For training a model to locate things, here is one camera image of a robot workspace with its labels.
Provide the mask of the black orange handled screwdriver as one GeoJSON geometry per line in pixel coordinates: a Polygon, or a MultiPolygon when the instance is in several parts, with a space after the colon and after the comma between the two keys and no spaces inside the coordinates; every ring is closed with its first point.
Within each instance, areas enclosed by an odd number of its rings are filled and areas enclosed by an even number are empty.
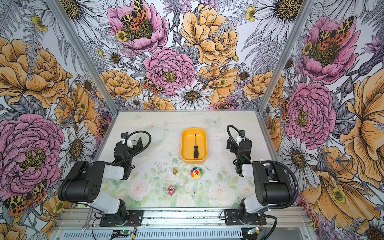
{"type": "Polygon", "coordinates": [[[199,159],[199,147],[197,144],[197,135],[195,135],[195,145],[194,145],[194,159],[198,160],[199,159]]]}

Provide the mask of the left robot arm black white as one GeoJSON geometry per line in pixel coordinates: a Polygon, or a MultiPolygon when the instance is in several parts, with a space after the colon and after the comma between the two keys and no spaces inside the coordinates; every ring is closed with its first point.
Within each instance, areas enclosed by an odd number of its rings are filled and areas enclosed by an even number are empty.
{"type": "Polygon", "coordinates": [[[127,180],[135,168],[133,158],[151,143],[152,136],[146,131],[122,133],[122,140],[114,149],[115,160],[77,162],[73,165],[58,190],[59,200],[81,204],[99,211],[102,220],[110,225],[137,224],[127,211],[125,202],[113,198],[102,190],[104,180],[127,180]]]}

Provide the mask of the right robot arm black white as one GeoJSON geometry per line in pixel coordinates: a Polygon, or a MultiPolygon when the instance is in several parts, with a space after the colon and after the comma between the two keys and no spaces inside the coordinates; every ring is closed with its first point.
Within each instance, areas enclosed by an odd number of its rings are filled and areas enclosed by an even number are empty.
{"type": "Polygon", "coordinates": [[[236,155],[234,165],[236,173],[249,178],[254,193],[242,197],[237,210],[224,210],[227,226],[265,225],[266,217],[262,214],[271,207],[284,209],[297,198],[296,190],[290,185],[286,168],[276,161],[251,161],[253,142],[246,138],[244,130],[237,130],[236,139],[229,134],[227,149],[236,155]]]}

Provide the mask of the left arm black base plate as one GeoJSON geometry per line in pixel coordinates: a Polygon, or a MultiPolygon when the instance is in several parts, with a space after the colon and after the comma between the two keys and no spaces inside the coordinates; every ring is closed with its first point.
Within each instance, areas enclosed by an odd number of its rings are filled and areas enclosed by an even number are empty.
{"type": "Polygon", "coordinates": [[[116,213],[105,215],[101,227],[140,227],[142,225],[144,210],[126,210],[125,214],[116,213]]]}

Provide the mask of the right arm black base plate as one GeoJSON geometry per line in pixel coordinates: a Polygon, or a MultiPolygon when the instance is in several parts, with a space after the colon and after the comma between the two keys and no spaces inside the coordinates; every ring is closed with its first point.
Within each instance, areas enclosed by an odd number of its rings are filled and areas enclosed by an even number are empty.
{"type": "Polygon", "coordinates": [[[259,214],[249,214],[241,209],[225,209],[224,221],[227,226],[261,226],[267,223],[266,218],[259,214]]]}

